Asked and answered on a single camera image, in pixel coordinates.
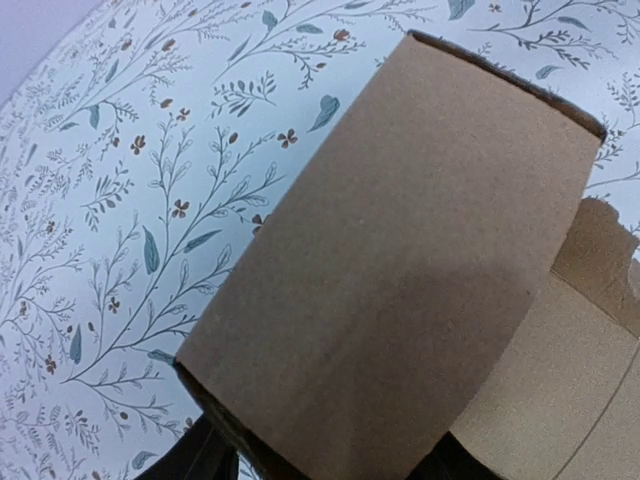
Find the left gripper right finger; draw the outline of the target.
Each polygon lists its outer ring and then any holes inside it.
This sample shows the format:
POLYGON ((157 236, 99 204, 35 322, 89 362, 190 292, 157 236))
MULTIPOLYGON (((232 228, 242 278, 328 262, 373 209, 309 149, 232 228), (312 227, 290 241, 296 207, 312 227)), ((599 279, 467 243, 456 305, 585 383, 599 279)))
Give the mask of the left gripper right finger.
POLYGON ((495 474, 447 432, 407 480, 495 480, 495 474))

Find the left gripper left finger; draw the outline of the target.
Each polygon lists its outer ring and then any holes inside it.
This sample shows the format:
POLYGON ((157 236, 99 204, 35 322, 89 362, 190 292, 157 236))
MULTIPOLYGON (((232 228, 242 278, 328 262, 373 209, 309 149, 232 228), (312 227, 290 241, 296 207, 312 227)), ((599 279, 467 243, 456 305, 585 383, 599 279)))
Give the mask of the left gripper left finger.
POLYGON ((141 480, 237 480, 237 450, 201 415, 183 437, 138 476, 141 480))

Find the brown cardboard box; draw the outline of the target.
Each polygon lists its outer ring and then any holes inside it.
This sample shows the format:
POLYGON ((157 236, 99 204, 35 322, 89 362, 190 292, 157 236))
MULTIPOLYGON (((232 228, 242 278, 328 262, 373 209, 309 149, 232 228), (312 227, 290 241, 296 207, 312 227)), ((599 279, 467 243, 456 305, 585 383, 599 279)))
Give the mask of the brown cardboard box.
POLYGON ((450 432, 495 479, 639 475, 636 236, 583 192, 590 114, 407 34, 184 341, 265 479, 407 479, 450 432))

